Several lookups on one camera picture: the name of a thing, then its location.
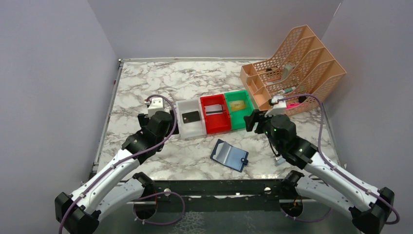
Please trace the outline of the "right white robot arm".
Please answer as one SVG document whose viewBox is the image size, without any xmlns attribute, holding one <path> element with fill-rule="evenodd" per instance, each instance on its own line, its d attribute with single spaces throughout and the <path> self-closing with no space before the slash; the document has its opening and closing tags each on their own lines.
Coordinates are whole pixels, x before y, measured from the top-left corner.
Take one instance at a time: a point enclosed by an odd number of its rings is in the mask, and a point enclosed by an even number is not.
<svg viewBox="0 0 413 234">
<path fill-rule="evenodd" d="M 267 117 L 264 112 L 254 110 L 244 121 L 246 131 L 265 134 L 271 146 L 289 164 L 325 183 L 318 185 L 302 173 L 291 171 L 283 180 L 288 189 L 340 211 L 365 234 L 382 231 L 392 213 L 392 190 L 370 185 L 334 163 L 319 147 L 297 135 L 296 125 L 287 115 Z"/>
</svg>

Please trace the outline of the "peach desk organizer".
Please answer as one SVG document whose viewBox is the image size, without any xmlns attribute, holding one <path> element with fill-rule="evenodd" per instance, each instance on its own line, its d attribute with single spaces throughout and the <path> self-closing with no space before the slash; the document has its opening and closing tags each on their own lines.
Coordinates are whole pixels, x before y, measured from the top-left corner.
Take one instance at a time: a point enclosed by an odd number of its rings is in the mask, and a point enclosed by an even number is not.
<svg viewBox="0 0 413 234">
<path fill-rule="evenodd" d="M 288 63 L 296 66 L 281 80 L 282 69 Z M 240 79 L 255 108 L 267 111 L 275 93 L 292 86 L 296 89 L 283 95 L 289 98 L 287 104 L 299 103 L 299 94 L 312 94 L 324 101 L 346 73 L 312 29 L 303 25 L 290 30 L 271 58 L 243 65 Z M 317 100 L 310 97 L 285 113 L 292 116 L 318 107 Z"/>
</svg>

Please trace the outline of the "red plastic bin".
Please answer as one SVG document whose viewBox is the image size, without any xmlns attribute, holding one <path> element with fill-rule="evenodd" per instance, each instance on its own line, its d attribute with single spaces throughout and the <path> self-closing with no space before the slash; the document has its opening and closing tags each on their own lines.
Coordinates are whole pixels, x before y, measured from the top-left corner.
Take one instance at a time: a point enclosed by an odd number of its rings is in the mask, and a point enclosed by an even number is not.
<svg viewBox="0 0 413 234">
<path fill-rule="evenodd" d="M 207 134 L 231 130 L 231 120 L 223 94 L 200 97 Z"/>
</svg>

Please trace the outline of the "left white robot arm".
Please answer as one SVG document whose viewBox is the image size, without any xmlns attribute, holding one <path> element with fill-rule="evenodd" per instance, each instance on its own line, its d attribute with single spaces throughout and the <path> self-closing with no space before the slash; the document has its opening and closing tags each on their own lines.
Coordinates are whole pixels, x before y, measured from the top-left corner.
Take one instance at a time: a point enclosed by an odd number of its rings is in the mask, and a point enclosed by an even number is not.
<svg viewBox="0 0 413 234">
<path fill-rule="evenodd" d="M 162 151 L 176 127 L 175 110 L 157 111 L 138 132 L 127 137 L 111 162 L 94 177 L 69 194 L 61 192 L 55 198 L 58 232 L 92 234 L 110 213 L 149 192 L 153 180 L 145 173 L 136 173 L 122 186 L 118 183 Z"/>
</svg>

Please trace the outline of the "green plastic bin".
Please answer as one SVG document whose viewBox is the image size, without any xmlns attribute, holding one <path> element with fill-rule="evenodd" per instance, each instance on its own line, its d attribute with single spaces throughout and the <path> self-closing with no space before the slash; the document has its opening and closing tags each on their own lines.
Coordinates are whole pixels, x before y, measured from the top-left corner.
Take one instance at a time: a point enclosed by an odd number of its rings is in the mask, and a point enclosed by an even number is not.
<svg viewBox="0 0 413 234">
<path fill-rule="evenodd" d="M 230 114 L 231 130 L 245 128 L 244 117 L 251 115 L 254 106 L 246 90 L 224 93 Z"/>
</svg>

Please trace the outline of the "white plastic bin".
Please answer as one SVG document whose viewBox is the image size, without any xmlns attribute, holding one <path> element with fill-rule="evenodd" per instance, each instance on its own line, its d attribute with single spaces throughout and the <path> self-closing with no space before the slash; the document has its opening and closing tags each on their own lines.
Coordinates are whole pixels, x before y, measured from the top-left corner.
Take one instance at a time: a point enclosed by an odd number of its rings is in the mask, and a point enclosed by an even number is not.
<svg viewBox="0 0 413 234">
<path fill-rule="evenodd" d="M 176 101 L 178 129 L 181 139 L 206 135 L 206 126 L 199 98 Z"/>
</svg>

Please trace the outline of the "navy blue card holder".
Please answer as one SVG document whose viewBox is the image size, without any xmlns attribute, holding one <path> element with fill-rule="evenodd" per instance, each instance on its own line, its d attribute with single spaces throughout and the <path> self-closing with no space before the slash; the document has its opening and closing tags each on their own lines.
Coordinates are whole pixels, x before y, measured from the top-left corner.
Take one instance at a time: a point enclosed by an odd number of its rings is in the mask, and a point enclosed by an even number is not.
<svg viewBox="0 0 413 234">
<path fill-rule="evenodd" d="M 248 164 L 248 155 L 249 152 L 218 139 L 212 150 L 210 159 L 232 170 L 242 172 Z"/>
</svg>

